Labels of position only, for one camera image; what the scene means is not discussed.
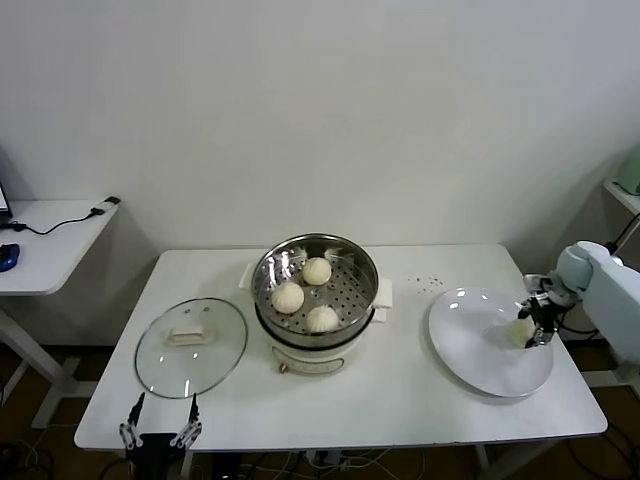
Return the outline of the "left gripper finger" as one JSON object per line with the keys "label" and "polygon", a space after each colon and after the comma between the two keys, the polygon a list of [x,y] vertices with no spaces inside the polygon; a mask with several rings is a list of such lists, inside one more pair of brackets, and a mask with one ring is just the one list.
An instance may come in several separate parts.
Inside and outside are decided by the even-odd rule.
{"label": "left gripper finger", "polygon": [[125,422],[119,426],[119,434],[125,448],[140,448],[143,445],[137,425],[143,408],[145,393],[142,392],[131,408]]}
{"label": "left gripper finger", "polygon": [[191,397],[188,421],[186,425],[170,441],[171,447],[191,447],[202,432],[202,423],[199,418],[197,395]]}

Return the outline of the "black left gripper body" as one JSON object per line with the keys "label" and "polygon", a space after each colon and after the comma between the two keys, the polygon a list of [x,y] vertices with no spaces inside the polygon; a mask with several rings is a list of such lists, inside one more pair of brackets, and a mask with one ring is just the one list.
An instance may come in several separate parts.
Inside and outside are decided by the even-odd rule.
{"label": "black left gripper body", "polygon": [[125,451],[133,465],[134,480],[166,480],[172,466],[184,459],[184,449],[172,446],[173,433],[142,434],[142,446]]}

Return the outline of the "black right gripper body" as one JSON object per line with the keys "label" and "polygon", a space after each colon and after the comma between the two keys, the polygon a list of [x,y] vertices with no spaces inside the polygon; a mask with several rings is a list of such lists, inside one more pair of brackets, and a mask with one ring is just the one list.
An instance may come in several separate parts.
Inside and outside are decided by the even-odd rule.
{"label": "black right gripper body", "polygon": [[534,325],[542,325],[543,327],[552,327],[556,330],[556,321],[563,314],[563,307],[552,302],[548,297],[542,299],[537,296],[531,296],[525,301],[531,301],[532,316],[530,317]]}

